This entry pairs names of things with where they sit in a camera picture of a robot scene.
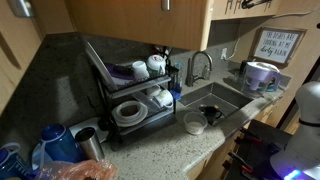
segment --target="faucet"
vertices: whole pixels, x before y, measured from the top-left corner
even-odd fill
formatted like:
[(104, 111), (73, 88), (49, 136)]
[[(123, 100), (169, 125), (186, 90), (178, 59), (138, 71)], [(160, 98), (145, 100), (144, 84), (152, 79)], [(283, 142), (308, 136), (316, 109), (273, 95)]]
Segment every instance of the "faucet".
[(210, 72), (209, 73), (203, 73), (203, 74), (207, 74), (207, 75), (202, 75), (201, 77), (199, 77), (197, 75), (193, 75), (194, 60), (195, 60), (196, 56), (199, 55), (199, 54), (203, 54), (208, 58), (210, 72), (212, 72), (212, 70), (213, 70), (213, 68), (212, 68), (212, 58), (209, 56), (209, 54), (207, 54), (205, 51), (197, 51), (196, 53), (194, 53), (192, 58), (191, 59), (189, 58), (189, 60), (188, 60), (186, 85), (189, 86), (189, 87), (193, 87), (193, 83), (198, 79), (206, 79), (206, 80), (210, 79)]

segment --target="light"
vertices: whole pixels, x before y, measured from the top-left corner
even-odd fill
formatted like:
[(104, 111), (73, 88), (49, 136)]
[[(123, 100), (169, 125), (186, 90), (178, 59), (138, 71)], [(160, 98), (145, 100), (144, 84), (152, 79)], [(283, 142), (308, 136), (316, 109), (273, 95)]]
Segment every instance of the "light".
[(292, 171), (290, 174), (286, 175), (284, 177), (284, 180), (294, 179), (294, 178), (298, 177), (300, 174), (301, 174), (301, 171), (296, 169), (296, 170)]

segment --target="blue mug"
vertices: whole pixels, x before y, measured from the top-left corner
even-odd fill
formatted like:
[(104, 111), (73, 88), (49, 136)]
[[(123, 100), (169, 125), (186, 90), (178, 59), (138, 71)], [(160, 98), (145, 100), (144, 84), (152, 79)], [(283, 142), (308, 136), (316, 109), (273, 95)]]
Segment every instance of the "blue mug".
[(20, 144), (12, 142), (0, 148), (0, 179), (28, 179), (31, 168), (18, 154)]
[(70, 129), (61, 124), (52, 124), (41, 132), (41, 151), (48, 153), (54, 161), (77, 163), (85, 160), (80, 144), (72, 136)]

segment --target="cup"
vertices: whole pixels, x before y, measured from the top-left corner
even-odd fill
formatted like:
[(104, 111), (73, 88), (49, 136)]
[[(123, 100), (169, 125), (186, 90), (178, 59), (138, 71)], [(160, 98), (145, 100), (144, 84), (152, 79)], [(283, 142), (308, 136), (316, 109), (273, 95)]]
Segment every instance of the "cup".
[(165, 70), (166, 61), (165, 59), (163, 59), (163, 57), (157, 54), (149, 56), (147, 60), (147, 66), (148, 66), (148, 72), (151, 77), (163, 75), (166, 72)]
[(160, 107), (171, 108), (173, 106), (173, 97), (170, 91), (162, 90), (158, 95), (154, 97)]
[(31, 168), (18, 154), (20, 144), (12, 142), (0, 148), (0, 179), (28, 179)]
[(76, 134), (76, 140), (80, 143), (88, 159), (99, 161), (104, 159), (97, 133), (94, 128), (86, 127)]
[(43, 166), (44, 150), (54, 161), (77, 163), (84, 160), (80, 144), (74, 139), (70, 129), (61, 124), (49, 125), (41, 131), (40, 168)]
[(219, 108), (216, 105), (214, 106), (200, 105), (198, 109), (207, 118), (209, 124), (212, 124), (216, 119), (219, 119), (222, 116), (222, 112), (219, 110)]
[(132, 64), (133, 75), (136, 80), (143, 80), (149, 78), (147, 65), (143, 61), (136, 61)]
[(147, 89), (147, 96), (151, 100), (154, 96), (158, 95), (161, 91), (161, 88), (159, 85), (152, 86)]

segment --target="plastic bag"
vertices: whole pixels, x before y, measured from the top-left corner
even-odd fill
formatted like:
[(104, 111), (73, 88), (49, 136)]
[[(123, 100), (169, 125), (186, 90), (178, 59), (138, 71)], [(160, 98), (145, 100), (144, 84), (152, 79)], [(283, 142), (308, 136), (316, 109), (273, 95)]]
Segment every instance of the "plastic bag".
[(117, 172), (107, 160), (87, 160), (77, 164), (53, 161), (44, 164), (35, 180), (112, 180)]

